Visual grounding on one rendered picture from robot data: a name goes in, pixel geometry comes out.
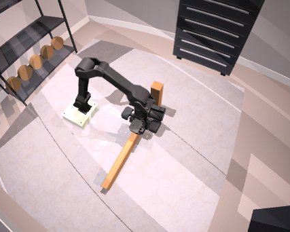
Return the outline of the wooden post with slot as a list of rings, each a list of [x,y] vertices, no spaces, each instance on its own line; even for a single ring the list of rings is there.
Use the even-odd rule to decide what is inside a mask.
[[[161,106],[162,104],[162,94],[163,94],[164,84],[154,81],[151,86],[151,95],[155,98],[153,104]]]

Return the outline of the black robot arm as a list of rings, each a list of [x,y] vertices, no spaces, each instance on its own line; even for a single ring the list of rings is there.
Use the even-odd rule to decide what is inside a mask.
[[[94,69],[95,65],[97,65],[96,69]],[[100,61],[98,58],[84,57],[74,71],[75,76],[78,77],[78,94],[73,106],[84,115],[92,108],[88,104],[91,97],[91,93],[88,92],[89,79],[103,77],[126,95],[130,102],[129,105],[134,107],[135,115],[143,117],[148,114],[148,117],[152,119],[163,120],[166,108],[153,104],[155,98],[149,93],[149,90],[129,82],[127,78],[111,68],[107,62]],[[135,134],[143,135],[145,126],[144,120],[135,117],[128,129]]]

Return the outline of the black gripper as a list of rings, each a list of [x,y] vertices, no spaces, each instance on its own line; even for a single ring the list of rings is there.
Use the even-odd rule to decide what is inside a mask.
[[[150,132],[153,132],[154,134],[157,133],[159,127],[161,126],[161,121],[149,118],[148,114],[146,114],[143,117],[139,117],[139,116],[135,115],[135,113],[133,114],[132,113],[133,111],[134,111],[134,109],[132,109],[130,107],[126,107],[121,113],[121,118],[128,120],[128,117],[130,116],[130,118],[129,118],[130,123],[132,123],[132,121],[134,120],[135,117],[137,119],[144,120],[146,123],[146,126],[144,128],[146,130],[149,130]]]

